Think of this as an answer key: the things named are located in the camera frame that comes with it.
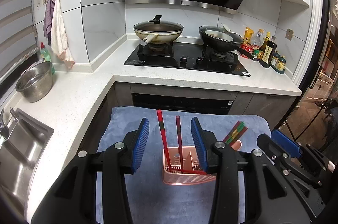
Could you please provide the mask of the stainless steel sink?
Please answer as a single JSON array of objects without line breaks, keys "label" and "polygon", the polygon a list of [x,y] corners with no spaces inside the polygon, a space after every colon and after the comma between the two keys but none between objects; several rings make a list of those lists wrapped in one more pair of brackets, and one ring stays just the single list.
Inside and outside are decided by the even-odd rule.
[{"label": "stainless steel sink", "polygon": [[10,114],[8,138],[1,141],[1,190],[14,212],[25,218],[37,164],[54,130],[21,109]]}]

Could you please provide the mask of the green dish soap bottle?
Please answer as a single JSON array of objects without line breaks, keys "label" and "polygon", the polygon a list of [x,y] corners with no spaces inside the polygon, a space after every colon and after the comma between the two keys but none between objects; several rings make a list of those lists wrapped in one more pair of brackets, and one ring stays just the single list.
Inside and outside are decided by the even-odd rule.
[{"label": "green dish soap bottle", "polygon": [[48,49],[45,47],[43,42],[40,43],[40,55],[41,55],[41,58],[44,62],[51,62],[52,61],[50,53],[49,53]]}]

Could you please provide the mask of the white hanging towel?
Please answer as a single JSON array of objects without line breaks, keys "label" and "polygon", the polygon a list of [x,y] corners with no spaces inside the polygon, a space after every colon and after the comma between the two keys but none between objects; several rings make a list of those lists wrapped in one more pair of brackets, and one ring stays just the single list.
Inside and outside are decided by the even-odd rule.
[{"label": "white hanging towel", "polygon": [[59,58],[59,60],[64,63],[68,69],[71,69],[74,66],[75,60],[73,59],[69,49],[68,37],[65,31],[60,0],[55,0],[52,16],[50,46],[52,52]]}]

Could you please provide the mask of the black frying pan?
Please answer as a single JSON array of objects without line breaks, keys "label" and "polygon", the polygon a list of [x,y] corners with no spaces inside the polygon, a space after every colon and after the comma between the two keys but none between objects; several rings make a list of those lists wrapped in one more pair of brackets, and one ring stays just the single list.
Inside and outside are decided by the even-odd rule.
[{"label": "black frying pan", "polygon": [[241,48],[244,39],[238,33],[230,31],[228,26],[200,26],[199,35],[206,46],[211,47],[217,54],[226,54],[237,50],[247,58],[257,61],[258,58]]}]

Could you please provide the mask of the dark soy sauce bottle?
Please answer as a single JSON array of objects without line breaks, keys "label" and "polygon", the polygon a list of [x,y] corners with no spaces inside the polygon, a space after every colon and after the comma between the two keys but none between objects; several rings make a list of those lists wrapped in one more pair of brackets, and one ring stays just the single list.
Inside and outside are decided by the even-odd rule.
[{"label": "dark soy sauce bottle", "polygon": [[266,45],[266,49],[265,49],[265,52],[264,52],[262,59],[259,60],[260,64],[264,68],[270,67],[271,59],[273,57],[273,54],[275,53],[276,48],[277,48],[277,43],[275,42],[275,36],[272,36],[270,38],[270,41],[268,41],[268,43]]}]

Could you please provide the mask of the beige wok with lid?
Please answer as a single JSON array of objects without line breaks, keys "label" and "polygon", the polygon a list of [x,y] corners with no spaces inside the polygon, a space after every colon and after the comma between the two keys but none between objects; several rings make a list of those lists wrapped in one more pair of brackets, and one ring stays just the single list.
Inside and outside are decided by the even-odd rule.
[{"label": "beige wok with lid", "polygon": [[161,20],[161,18],[161,15],[156,15],[152,20],[134,25],[134,32],[139,37],[141,46],[149,43],[166,44],[180,37],[184,29],[183,25]]}]

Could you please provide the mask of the clear plastic oil bottle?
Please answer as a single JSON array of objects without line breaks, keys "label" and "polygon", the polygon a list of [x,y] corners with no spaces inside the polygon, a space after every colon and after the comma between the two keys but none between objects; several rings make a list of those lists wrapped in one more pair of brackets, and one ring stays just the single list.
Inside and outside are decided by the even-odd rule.
[{"label": "clear plastic oil bottle", "polygon": [[259,29],[256,33],[253,34],[253,36],[251,37],[250,40],[250,44],[253,47],[258,47],[260,48],[260,46],[262,45],[264,40],[264,30],[263,29]]}]

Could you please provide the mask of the yellow seasoning packet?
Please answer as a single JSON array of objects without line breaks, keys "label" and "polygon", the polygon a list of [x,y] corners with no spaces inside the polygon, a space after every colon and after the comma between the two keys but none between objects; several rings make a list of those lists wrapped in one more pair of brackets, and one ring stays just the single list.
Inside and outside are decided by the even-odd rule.
[{"label": "yellow seasoning packet", "polygon": [[244,43],[250,43],[250,40],[253,34],[254,34],[254,31],[251,28],[246,27],[245,34],[244,34]]}]

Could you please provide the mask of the blue fuzzy mat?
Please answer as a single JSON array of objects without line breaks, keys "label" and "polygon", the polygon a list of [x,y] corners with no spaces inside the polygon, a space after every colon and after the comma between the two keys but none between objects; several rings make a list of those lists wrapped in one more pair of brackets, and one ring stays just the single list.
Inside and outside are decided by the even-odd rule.
[{"label": "blue fuzzy mat", "polygon": [[[180,167],[180,162],[198,158],[191,151],[178,152],[176,117],[180,117],[182,145],[192,146],[191,120],[199,119],[203,129],[214,133],[221,141],[233,126],[242,121],[248,128],[240,140],[241,151],[251,152],[257,148],[257,137],[270,134],[265,119],[257,115],[207,115],[178,111],[163,111],[167,144],[171,147],[171,166]],[[182,174],[174,174],[174,184],[169,185],[163,179],[163,166],[166,157],[163,154],[163,142],[156,110],[141,107],[115,107],[110,114],[108,127],[103,134],[98,150],[121,141],[125,134],[136,130],[143,118],[149,121],[150,132],[140,168],[133,175],[125,176],[128,202],[134,223],[208,223],[213,202],[215,182],[209,181],[192,185],[178,184]]]}]

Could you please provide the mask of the steel mixing bowl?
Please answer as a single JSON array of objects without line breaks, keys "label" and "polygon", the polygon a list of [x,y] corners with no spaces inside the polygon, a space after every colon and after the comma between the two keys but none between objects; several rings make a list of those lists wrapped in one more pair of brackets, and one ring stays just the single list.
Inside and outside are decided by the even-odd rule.
[{"label": "steel mixing bowl", "polygon": [[26,70],[15,85],[28,102],[41,100],[53,87],[52,63],[41,62]]}]

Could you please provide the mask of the yellow cap sauce bottle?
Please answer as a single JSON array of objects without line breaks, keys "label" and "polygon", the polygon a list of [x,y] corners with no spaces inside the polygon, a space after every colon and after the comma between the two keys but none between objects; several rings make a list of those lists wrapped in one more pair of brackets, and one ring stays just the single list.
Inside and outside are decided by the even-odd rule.
[{"label": "yellow cap sauce bottle", "polygon": [[265,52],[265,49],[266,49],[266,45],[267,45],[268,41],[270,41],[270,36],[271,36],[271,33],[267,32],[266,37],[264,38],[263,44],[259,48],[259,52],[258,52],[258,56],[257,56],[258,60],[262,59],[264,52]]}]

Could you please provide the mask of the chrome faucet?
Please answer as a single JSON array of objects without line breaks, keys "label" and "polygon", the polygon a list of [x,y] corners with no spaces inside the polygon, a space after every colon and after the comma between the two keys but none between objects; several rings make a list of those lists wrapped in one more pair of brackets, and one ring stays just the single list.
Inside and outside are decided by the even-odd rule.
[{"label": "chrome faucet", "polygon": [[1,109],[1,115],[0,115],[0,129],[1,129],[1,136],[4,140],[8,140],[10,136],[10,130],[9,125],[11,125],[11,120],[17,122],[19,120],[19,116],[16,113],[16,111],[10,107],[9,113],[11,117],[4,118],[5,116],[5,109]]}]

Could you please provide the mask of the dark red chopstick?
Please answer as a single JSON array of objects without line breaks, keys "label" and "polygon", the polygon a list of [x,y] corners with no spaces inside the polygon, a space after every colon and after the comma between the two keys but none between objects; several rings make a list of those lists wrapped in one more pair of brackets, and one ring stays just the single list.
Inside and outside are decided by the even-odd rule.
[{"label": "dark red chopstick", "polygon": [[180,169],[183,171],[183,149],[182,149],[182,130],[180,125],[180,116],[176,116],[176,131],[178,137],[178,151],[179,151],[179,160],[180,160]]}]

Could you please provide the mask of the white ceramic spoon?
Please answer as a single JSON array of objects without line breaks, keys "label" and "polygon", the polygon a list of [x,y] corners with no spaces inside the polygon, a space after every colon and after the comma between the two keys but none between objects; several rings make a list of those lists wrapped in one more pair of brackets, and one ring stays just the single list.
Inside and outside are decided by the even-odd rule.
[{"label": "white ceramic spoon", "polygon": [[237,140],[235,143],[231,145],[232,149],[238,151],[242,147],[242,142]]}]

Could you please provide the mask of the pink plastic utensil basket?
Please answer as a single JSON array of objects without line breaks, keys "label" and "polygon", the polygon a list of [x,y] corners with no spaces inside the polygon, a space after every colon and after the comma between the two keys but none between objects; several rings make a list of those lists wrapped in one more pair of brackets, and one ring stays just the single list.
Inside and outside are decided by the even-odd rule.
[{"label": "pink plastic utensil basket", "polygon": [[[192,186],[213,182],[216,180],[215,175],[183,174],[179,171],[180,160],[178,147],[169,147],[172,172],[169,171],[168,163],[163,150],[163,182],[167,185],[175,186]],[[195,146],[183,146],[183,169],[203,171],[199,165],[199,159],[196,154]]]}]

